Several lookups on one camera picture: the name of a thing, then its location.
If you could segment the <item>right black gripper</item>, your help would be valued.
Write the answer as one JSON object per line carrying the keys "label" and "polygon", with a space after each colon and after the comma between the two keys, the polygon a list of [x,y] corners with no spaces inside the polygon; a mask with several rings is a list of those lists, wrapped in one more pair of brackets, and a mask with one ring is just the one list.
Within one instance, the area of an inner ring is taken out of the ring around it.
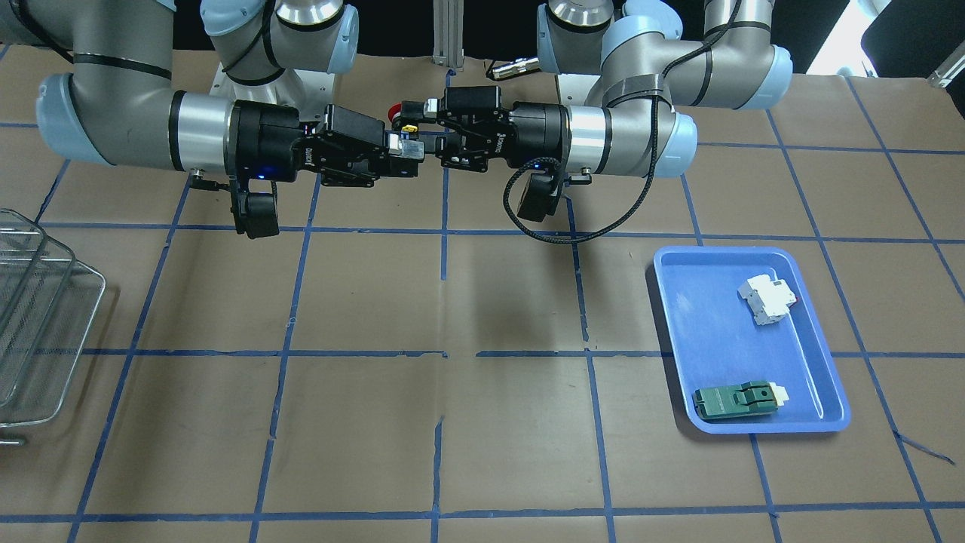
{"label": "right black gripper", "polygon": [[307,170],[327,185],[369,188],[382,176],[419,176],[424,162],[423,141],[337,104],[301,121],[293,107],[235,100],[228,133],[226,170],[238,181],[291,183]]}

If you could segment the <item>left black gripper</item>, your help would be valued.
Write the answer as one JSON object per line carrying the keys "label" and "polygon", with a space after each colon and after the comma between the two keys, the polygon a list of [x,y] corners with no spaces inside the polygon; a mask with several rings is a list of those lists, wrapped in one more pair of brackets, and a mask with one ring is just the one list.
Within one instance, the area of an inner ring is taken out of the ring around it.
{"label": "left black gripper", "polygon": [[531,159],[557,159],[569,150],[568,110],[562,104],[516,102],[502,109],[498,86],[449,87],[441,99],[425,100],[421,120],[449,128],[482,128],[483,144],[466,135],[437,135],[433,154],[444,167],[485,173],[489,159],[510,167]]}

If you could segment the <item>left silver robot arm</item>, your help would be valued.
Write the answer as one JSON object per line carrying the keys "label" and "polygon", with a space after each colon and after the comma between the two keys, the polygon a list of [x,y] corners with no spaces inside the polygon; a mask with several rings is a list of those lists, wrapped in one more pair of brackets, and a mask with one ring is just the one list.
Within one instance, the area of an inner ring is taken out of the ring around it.
{"label": "left silver robot arm", "polygon": [[538,61],[548,72],[594,75],[582,103],[517,102],[496,86],[451,87],[412,107],[447,127],[434,154],[449,168],[485,172],[534,161],[573,176],[680,176],[697,151],[697,126],[680,107],[761,110],[792,82],[792,55],[772,42],[772,1],[706,1],[699,41],[662,1],[627,1],[619,17],[566,23],[538,10]]}

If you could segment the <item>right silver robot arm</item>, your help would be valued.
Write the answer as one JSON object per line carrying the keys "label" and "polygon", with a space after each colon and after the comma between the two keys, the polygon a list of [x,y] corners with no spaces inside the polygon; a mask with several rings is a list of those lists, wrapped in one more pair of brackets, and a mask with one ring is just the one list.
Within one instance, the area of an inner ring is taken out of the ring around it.
{"label": "right silver robot arm", "polygon": [[360,17],[344,1],[203,1],[204,31],[234,99],[172,84],[173,1],[4,1],[2,41],[47,48],[72,72],[39,86],[45,144],[73,161],[291,183],[302,170],[370,186],[416,176],[382,121],[331,107],[299,111],[297,72],[345,73]]}

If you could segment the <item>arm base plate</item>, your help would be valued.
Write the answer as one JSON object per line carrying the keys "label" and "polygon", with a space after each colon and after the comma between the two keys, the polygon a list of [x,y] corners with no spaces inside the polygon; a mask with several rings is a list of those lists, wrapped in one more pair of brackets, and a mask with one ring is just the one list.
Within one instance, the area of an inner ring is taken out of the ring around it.
{"label": "arm base plate", "polygon": [[218,66],[210,95],[229,100],[248,100],[296,108],[300,121],[321,121],[328,104],[334,103],[340,75],[287,69],[279,79],[261,86],[232,81]]}
{"label": "arm base plate", "polygon": [[593,86],[599,81],[599,75],[583,75],[583,73],[559,73],[556,75],[559,104],[565,108],[586,108],[586,100]]}

